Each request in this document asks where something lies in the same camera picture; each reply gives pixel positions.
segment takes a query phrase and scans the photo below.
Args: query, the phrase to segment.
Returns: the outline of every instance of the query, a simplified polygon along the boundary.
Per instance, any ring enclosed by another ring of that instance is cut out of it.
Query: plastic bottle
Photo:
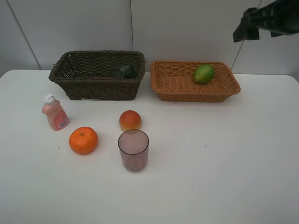
[[[52,94],[44,97],[43,114],[47,115],[50,127],[54,131],[59,131],[66,127],[70,120],[65,111],[62,109],[60,102],[54,98]]]

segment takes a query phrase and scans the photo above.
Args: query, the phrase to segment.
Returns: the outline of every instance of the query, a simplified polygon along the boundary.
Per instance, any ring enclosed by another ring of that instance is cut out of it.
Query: white table
[[[299,84],[289,76],[235,75],[223,103],[164,102],[146,74],[133,101],[71,101],[49,71],[0,79],[1,224],[298,224]],[[53,93],[71,122],[54,132],[42,114]],[[149,163],[122,165],[118,119],[140,113]],[[68,138],[90,126],[96,151]]]

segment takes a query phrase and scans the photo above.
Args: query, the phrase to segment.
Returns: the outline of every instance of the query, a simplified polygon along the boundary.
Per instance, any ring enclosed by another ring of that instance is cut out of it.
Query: lime
[[[209,64],[199,66],[194,73],[194,80],[200,84],[206,84],[212,80],[215,71],[214,67]]]

